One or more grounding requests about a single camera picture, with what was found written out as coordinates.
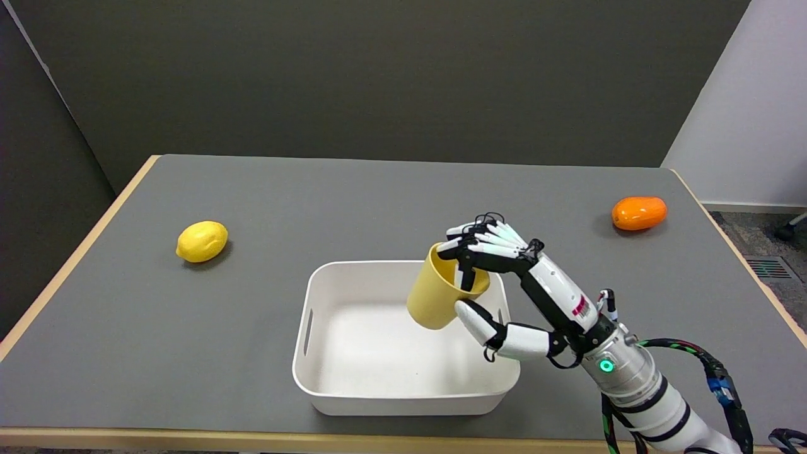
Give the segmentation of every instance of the robotic finger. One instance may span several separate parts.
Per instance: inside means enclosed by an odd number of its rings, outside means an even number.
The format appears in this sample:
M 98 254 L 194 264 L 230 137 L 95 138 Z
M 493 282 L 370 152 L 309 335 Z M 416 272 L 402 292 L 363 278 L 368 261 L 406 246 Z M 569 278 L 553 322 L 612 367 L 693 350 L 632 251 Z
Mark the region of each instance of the robotic finger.
M 493 315 L 475 301 L 459 300 L 454 303 L 454 311 L 476 342 L 485 347 L 485 359 L 490 362 L 496 355 L 517 361 L 546 358 L 566 347 L 562 338 L 555 338 L 535 326 L 502 324 L 494 320 Z

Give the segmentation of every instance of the table top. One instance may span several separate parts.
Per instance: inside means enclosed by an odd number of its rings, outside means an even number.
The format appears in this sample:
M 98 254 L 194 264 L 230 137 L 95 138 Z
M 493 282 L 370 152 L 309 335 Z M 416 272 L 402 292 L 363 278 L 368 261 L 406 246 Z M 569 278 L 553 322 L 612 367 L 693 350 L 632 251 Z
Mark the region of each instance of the table top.
M 610 208 L 629 195 L 663 197 L 667 220 L 616 231 Z M 292 379 L 317 267 L 422 259 L 447 227 L 486 211 L 540 238 L 588 294 L 614 288 L 621 320 L 640 337 L 684 338 L 723 361 L 758 443 L 773 427 L 807 421 L 807 407 L 793 405 L 807 401 L 804 332 L 674 172 L 169 155 L 147 163 L 4 340 L 0 444 L 116 447 L 118 436 L 161 448 L 205 439 L 206 449 L 380 452 L 373 443 L 383 435 L 393 452 L 474 438 L 509 443 L 499 449 L 601 443 L 594 383 L 548 362 L 522 364 L 516 387 L 480 417 L 328 417 Z M 174 243 L 203 219 L 224 223 L 232 243 L 223 257 L 188 266 Z M 505 287 L 513 320 L 548 327 L 515 280 L 505 277 Z M 692 408 L 725 431 L 697 361 L 654 356 Z

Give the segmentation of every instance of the floor vent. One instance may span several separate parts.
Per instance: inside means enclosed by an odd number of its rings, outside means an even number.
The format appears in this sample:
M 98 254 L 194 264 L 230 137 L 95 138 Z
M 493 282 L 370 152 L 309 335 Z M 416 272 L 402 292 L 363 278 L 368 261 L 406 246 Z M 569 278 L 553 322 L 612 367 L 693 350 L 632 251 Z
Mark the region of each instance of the floor vent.
M 744 255 L 746 262 L 754 270 L 760 280 L 764 281 L 784 281 L 796 280 L 798 276 L 790 269 L 781 257 L 763 255 Z

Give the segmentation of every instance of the white wall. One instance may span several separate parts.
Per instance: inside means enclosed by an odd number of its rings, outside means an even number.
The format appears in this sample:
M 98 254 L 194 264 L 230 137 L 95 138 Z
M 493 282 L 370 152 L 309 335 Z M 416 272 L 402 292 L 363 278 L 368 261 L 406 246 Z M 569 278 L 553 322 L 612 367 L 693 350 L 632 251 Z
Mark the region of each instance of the white wall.
M 752 0 L 662 166 L 705 203 L 807 206 L 806 0 Z

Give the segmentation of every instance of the yellow cup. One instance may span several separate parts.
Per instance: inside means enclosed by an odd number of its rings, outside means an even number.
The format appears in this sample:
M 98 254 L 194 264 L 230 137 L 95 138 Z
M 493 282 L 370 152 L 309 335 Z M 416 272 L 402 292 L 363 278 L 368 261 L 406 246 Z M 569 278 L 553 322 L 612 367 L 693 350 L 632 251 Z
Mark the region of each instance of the yellow cup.
M 454 303 L 457 300 L 462 298 L 473 300 L 491 286 L 491 277 L 487 271 L 475 269 L 476 277 L 470 292 L 464 292 L 454 286 L 457 261 L 440 259 L 437 256 L 439 245 L 440 243 L 437 243 L 429 250 L 429 255 L 423 261 L 420 274 L 417 275 L 415 285 L 412 286 L 406 300 L 409 315 L 418 325 L 430 330 L 445 328 L 457 317 L 457 313 L 454 312 Z

